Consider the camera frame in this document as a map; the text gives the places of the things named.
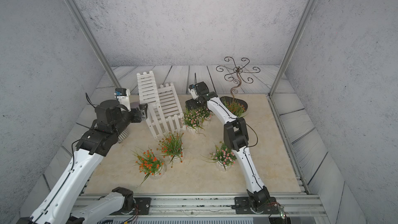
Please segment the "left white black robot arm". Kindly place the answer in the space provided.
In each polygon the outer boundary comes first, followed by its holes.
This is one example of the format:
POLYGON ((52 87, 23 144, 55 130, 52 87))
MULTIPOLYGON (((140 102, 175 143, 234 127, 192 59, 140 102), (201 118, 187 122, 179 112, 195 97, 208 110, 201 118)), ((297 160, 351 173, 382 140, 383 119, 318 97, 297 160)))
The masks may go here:
POLYGON ((137 212, 134 194, 123 187, 81 210, 73 206, 86 182, 100 162, 115 145, 120 134, 131 123, 147 118, 147 104, 130 109, 118 100, 106 100, 95 108, 97 119, 91 128, 74 142, 72 159, 60 179, 42 204, 29 216, 18 220, 20 224, 96 224, 113 213, 137 212))

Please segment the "pink flower potted plant front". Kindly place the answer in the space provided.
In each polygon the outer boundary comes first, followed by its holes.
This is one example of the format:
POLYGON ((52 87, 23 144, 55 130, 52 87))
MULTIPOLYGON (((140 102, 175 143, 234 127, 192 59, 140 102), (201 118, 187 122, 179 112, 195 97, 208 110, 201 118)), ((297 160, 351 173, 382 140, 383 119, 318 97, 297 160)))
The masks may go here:
POLYGON ((203 156, 206 162, 214 163, 217 168, 223 172, 234 167, 237 161, 232 149, 228 148, 224 142, 215 145, 215 150, 211 151, 208 156, 203 156))

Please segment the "orange flower potted plant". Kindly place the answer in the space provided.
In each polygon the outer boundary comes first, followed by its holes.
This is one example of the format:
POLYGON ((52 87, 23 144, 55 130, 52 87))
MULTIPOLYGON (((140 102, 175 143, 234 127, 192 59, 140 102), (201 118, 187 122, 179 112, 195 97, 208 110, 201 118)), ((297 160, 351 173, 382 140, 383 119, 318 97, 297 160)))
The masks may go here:
POLYGON ((140 186, 148 178, 159 178, 162 177, 167 171, 166 163, 158 158, 151 148, 147 150, 134 150, 134 157, 136 158, 136 165, 138 166, 139 172, 144 174, 143 181, 140 186))

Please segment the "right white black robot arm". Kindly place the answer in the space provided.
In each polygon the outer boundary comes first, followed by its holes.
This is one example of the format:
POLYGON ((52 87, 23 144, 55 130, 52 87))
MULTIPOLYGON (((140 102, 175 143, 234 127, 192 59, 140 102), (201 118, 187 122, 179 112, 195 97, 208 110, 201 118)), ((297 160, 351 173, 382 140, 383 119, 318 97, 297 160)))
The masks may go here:
POLYGON ((190 85, 189 92, 192 99, 186 101, 187 109, 196 110, 206 107, 223 124, 223 140, 227 148, 233 151, 243 172, 249 206, 254 213, 262 213, 275 199, 271 198, 251 157, 245 119, 232 114, 217 94, 209 91, 204 82, 190 85))

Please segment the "red flower potted plant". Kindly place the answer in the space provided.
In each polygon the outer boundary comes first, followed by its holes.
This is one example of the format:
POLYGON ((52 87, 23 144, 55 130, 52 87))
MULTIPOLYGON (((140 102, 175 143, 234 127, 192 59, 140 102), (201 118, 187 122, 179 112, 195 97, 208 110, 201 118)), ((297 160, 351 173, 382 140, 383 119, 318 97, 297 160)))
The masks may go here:
POLYGON ((169 164, 171 168, 175 162, 182 163, 184 158, 182 137, 183 133, 175 131, 167 133, 158 141, 159 151, 163 157, 170 159, 169 164))

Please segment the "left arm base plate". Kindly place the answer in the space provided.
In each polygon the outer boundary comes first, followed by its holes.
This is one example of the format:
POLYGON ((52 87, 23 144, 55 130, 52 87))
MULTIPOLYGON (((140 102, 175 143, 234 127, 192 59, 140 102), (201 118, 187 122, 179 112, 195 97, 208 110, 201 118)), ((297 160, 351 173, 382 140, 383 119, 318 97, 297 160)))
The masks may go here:
POLYGON ((146 197, 129 197, 124 200, 122 208, 113 212, 112 215, 148 215, 151 200, 151 198, 146 197))

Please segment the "pink flower potted plant back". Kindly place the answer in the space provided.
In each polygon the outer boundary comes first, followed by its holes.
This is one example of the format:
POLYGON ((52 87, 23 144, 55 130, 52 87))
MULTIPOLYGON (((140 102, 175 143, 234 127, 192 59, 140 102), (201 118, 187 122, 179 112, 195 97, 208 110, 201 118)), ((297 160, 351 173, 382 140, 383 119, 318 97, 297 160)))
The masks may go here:
POLYGON ((210 124, 212 112, 207 107, 202 107, 199 109, 200 112, 200 119, 202 121, 201 126, 207 126, 210 124))

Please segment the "white wooden slatted rack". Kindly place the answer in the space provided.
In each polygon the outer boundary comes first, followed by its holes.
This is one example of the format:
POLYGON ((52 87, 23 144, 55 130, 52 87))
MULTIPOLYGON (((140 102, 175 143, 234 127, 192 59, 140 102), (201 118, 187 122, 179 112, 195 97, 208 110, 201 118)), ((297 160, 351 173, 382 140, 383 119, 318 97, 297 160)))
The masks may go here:
POLYGON ((137 74, 141 104, 147 104, 146 123, 155 140, 170 132, 186 130, 183 111, 173 83, 157 86, 153 71, 137 74))

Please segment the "pink flower potted plant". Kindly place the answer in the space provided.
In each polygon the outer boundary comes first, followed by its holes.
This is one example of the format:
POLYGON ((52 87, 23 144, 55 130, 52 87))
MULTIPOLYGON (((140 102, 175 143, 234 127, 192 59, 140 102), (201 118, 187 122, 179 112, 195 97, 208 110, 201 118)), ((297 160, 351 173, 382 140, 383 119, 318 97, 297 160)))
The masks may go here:
POLYGON ((200 119, 202 121, 201 126, 207 126, 210 124, 212 112, 207 107, 202 107, 199 109, 200 112, 200 119))
POLYGON ((183 112, 183 124, 191 134, 203 133, 203 110, 201 108, 195 110, 185 109, 183 112))
POLYGON ((228 148, 224 142, 215 145, 215 150, 211 151, 208 156, 203 156, 206 162, 214 163, 217 168, 223 172, 234 167, 237 161, 232 149, 228 148))

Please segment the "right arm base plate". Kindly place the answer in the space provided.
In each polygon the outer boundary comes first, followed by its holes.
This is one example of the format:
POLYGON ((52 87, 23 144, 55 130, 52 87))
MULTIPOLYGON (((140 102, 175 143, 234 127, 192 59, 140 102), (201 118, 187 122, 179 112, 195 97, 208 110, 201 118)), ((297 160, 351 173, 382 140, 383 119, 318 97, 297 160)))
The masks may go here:
POLYGON ((231 209, 236 214, 276 215, 280 213, 274 197, 255 199, 254 197, 235 197, 231 209))

